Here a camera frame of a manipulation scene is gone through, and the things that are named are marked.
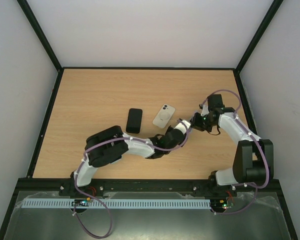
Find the beige phone case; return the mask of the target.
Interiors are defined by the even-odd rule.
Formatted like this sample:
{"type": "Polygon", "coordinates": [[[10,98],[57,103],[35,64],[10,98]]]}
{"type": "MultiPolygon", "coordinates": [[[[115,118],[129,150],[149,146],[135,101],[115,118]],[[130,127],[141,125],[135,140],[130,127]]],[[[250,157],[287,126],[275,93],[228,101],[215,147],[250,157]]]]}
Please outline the beige phone case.
{"type": "Polygon", "coordinates": [[[152,124],[163,129],[169,123],[170,119],[174,115],[176,109],[168,104],[164,104],[157,115],[154,117],[152,124]]]}

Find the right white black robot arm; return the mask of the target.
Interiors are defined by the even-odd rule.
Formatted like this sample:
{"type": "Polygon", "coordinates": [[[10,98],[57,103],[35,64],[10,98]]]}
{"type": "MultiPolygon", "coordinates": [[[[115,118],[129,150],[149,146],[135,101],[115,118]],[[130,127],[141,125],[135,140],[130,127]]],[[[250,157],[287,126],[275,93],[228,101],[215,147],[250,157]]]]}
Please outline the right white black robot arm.
{"type": "Polygon", "coordinates": [[[191,128],[211,133],[224,130],[236,145],[231,168],[216,170],[208,177],[207,189],[213,196],[236,187],[264,189],[274,176],[274,145],[253,133],[240,119],[237,109],[226,107],[222,95],[210,94],[191,118],[191,128]]]}

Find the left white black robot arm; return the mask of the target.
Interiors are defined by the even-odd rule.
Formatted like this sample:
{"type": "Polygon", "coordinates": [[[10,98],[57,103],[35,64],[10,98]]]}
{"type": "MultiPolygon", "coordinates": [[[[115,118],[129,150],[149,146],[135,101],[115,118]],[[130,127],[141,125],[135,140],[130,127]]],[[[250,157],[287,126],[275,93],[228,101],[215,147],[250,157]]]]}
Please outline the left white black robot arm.
{"type": "Polygon", "coordinates": [[[112,126],[87,138],[81,164],[73,172],[74,187],[88,186],[99,168],[113,164],[123,155],[135,155],[144,159],[159,159],[181,148],[190,133],[190,123],[180,121],[169,127],[165,134],[149,138],[138,138],[122,131],[118,125],[112,126]]]}

